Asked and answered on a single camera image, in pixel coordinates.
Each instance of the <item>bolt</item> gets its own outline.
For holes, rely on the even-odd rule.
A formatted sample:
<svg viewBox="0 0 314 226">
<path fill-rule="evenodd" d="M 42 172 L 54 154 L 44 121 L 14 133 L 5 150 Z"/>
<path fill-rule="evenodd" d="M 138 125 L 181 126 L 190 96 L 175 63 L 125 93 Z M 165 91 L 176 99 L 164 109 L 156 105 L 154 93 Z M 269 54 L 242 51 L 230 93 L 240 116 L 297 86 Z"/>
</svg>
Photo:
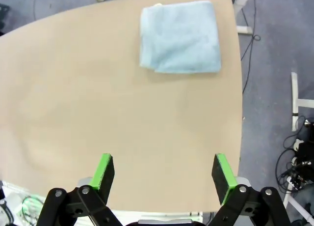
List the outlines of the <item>bolt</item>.
<svg viewBox="0 0 314 226">
<path fill-rule="evenodd" d="M 84 187 L 83 190 L 82 190 L 82 193 L 83 194 L 89 193 L 89 188 L 88 187 Z"/>
<path fill-rule="evenodd" d="M 246 192 L 246 188 L 244 186 L 240 187 L 240 192 L 245 193 Z"/>
<path fill-rule="evenodd" d="M 265 192 L 266 192 L 266 195 L 269 195 L 269 196 L 272 194 L 272 191 L 270 189 L 266 189 Z"/>
<path fill-rule="evenodd" d="M 62 191 L 61 190 L 57 190 L 56 192 L 55 192 L 55 196 L 56 197 L 59 197 L 59 196 L 61 196 L 62 195 Z"/>
</svg>

